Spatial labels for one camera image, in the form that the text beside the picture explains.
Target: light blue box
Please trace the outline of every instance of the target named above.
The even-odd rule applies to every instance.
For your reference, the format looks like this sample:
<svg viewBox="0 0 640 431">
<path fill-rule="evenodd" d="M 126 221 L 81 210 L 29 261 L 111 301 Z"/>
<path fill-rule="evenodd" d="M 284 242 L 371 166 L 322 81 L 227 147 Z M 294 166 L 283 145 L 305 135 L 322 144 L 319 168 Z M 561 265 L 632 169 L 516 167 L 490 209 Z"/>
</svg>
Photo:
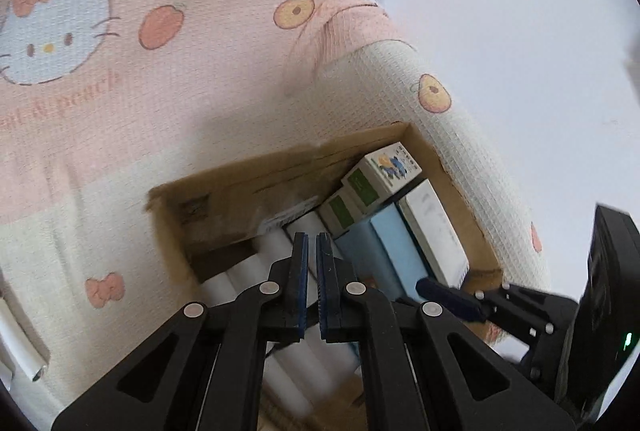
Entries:
<svg viewBox="0 0 640 431">
<path fill-rule="evenodd" d="M 395 204 L 352 225 L 335 244 L 353 264 L 357 276 L 373 277 L 389 299 L 406 295 L 417 302 L 425 300 L 415 290 L 415 283 L 430 274 Z"/>
</svg>

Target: hello kitty whisker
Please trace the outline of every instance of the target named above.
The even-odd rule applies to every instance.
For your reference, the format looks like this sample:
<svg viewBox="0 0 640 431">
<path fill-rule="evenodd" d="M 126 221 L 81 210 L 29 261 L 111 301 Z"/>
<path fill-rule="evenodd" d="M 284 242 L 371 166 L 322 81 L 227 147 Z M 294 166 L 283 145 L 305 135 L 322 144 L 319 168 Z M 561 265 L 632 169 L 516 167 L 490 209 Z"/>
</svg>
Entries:
<svg viewBox="0 0 640 431">
<path fill-rule="evenodd" d="M 114 19 L 120 19 L 119 17 L 107 17 L 107 19 L 103 19 L 102 21 L 98 21 L 92 28 L 100 26 L 102 23 L 106 23 L 107 21 L 113 21 Z"/>
</svg>

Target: box with cartoon print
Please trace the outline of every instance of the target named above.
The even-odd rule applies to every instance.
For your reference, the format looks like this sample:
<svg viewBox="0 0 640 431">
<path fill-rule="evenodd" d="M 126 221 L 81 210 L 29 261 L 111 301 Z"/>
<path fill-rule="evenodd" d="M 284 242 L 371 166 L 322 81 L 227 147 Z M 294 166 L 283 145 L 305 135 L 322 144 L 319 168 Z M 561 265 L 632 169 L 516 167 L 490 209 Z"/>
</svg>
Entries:
<svg viewBox="0 0 640 431">
<path fill-rule="evenodd" d="M 365 155 L 342 184 L 358 208 L 370 214 L 421 172 L 409 151 L 397 142 Z"/>
</svg>

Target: green label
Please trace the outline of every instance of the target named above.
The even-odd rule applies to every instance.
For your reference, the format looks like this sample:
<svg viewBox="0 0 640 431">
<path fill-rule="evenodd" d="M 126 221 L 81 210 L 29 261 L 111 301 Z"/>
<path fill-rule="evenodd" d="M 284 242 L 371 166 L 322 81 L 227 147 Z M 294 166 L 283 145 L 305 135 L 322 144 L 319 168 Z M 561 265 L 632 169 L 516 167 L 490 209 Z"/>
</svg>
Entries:
<svg viewBox="0 0 640 431">
<path fill-rule="evenodd" d="M 333 200 L 331 200 L 329 202 L 329 207 L 331 207 L 331 210 L 334 212 L 335 217 L 338 218 L 338 221 L 340 222 L 340 225 L 343 229 L 350 227 L 356 222 L 356 220 L 354 220 L 351 216 L 349 209 L 344 204 L 341 196 L 336 196 Z"/>
<path fill-rule="evenodd" d="M 367 207 L 380 198 L 378 192 L 369 183 L 361 169 L 356 169 L 351 173 L 347 181 Z"/>
</svg>

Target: small white box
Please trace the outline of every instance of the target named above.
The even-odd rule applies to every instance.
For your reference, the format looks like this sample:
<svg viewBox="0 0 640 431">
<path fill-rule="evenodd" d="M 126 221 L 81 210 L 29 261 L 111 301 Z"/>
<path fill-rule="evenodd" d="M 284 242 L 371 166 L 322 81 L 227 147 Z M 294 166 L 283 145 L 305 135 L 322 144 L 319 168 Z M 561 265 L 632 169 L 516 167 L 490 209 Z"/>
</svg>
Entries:
<svg viewBox="0 0 640 431">
<path fill-rule="evenodd" d="M 436 280 L 460 288 L 469 261 L 430 181 L 425 180 L 398 200 L 398 207 Z"/>
<path fill-rule="evenodd" d="M 320 205 L 318 214 L 333 237 L 345 233 L 351 225 L 363 218 L 356 202 L 344 187 Z"/>
<path fill-rule="evenodd" d="M 414 158 L 396 142 L 365 155 L 342 179 L 358 208 L 370 214 L 422 172 Z"/>
</svg>

